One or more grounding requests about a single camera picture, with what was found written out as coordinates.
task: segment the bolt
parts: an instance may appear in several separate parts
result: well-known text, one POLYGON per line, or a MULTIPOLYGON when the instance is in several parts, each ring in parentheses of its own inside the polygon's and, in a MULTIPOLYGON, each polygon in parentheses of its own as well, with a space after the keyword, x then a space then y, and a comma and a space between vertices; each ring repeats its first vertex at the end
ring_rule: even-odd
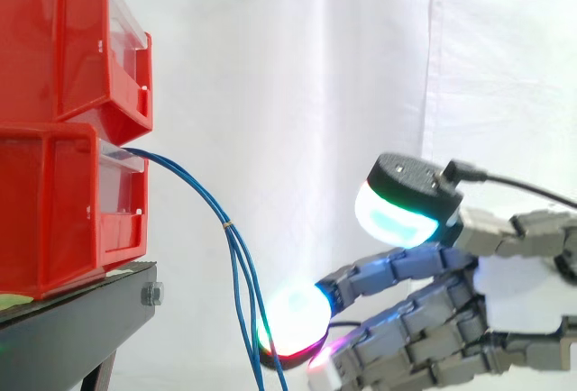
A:
POLYGON ((143 303, 150 307, 162 305, 164 299, 164 284, 160 281, 148 283, 143 289, 143 303))

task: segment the blue light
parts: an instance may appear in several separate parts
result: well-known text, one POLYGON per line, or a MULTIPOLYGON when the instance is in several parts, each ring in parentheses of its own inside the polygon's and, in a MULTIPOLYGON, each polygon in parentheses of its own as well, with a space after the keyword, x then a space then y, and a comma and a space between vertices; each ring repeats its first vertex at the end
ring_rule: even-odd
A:
POLYGON ((357 195, 354 212, 362 228, 373 238, 410 249, 428 240, 439 222, 387 202, 364 183, 357 195))

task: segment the black sensor cap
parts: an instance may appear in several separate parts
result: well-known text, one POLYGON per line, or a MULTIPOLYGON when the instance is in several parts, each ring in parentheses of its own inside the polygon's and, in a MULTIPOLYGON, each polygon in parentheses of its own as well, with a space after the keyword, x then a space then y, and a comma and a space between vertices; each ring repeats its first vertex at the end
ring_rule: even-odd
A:
POLYGON ((385 153, 380 154, 367 182, 387 202, 444 224, 463 196, 454 185, 439 184, 435 176, 442 170, 421 159, 385 153))

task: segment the green light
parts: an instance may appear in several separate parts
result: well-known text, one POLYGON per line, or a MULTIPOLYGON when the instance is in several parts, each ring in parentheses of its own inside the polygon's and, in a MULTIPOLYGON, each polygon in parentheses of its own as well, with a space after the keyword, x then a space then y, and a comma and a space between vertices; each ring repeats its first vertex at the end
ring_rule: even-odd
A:
MULTIPOLYGON (((331 320, 331 305, 325 294, 312 284, 290 286, 267 304, 267 318, 275 348, 280 356, 294 355, 320 341, 331 320)), ((262 321, 259 343, 270 351, 262 321)))
POLYGON ((428 240, 439 227, 436 220, 387 202, 366 182, 357 195, 354 212, 362 228, 373 238, 407 249, 428 240))

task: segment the plastic bin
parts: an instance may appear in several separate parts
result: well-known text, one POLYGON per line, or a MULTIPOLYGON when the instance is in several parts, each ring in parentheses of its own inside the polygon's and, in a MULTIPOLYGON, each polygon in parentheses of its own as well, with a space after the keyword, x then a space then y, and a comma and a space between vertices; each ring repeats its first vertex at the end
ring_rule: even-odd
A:
POLYGON ((146 252, 148 162, 87 124, 0 124, 0 294, 35 299, 146 252))
POLYGON ((123 0, 0 0, 0 122, 152 129, 151 37, 123 0))

